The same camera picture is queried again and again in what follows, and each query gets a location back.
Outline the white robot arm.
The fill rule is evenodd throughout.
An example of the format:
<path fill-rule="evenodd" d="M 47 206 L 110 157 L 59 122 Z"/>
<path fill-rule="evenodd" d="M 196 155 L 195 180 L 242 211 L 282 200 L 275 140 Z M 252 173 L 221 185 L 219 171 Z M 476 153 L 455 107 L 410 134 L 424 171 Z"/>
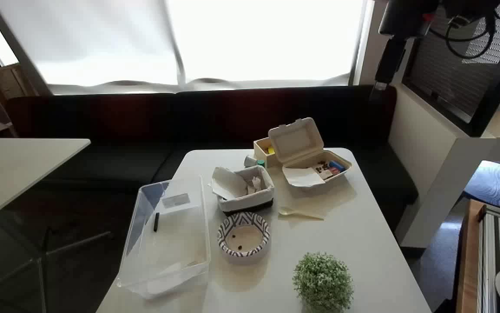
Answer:
<path fill-rule="evenodd" d="M 497 7 L 500 0 L 387 0 L 379 33 L 387 35 L 382 60 L 375 73 L 375 91 L 386 91 L 396 72 L 401 68 L 401 61 L 407 53 L 407 42 L 410 39 L 426 37 L 433 33 L 441 39 L 448 51 L 460 60 L 481 58 L 493 44 L 497 33 L 497 21 L 500 20 Z M 436 11 L 443 9 L 448 18 L 445 33 L 431 28 Z M 485 30 L 473 37 L 453 37 L 455 28 L 469 27 L 476 21 L 485 21 Z M 481 37 L 488 37 L 486 46 L 478 54 L 460 54 L 453 49 L 455 44 L 474 42 Z"/>

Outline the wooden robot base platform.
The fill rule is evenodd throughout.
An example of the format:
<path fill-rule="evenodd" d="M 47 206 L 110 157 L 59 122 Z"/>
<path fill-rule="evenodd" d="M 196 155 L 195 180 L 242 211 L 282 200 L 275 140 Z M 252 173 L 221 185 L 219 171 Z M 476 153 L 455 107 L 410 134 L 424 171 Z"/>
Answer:
<path fill-rule="evenodd" d="M 479 251 L 485 204 L 471 200 L 462 221 L 455 279 L 455 313 L 476 313 L 479 296 Z"/>

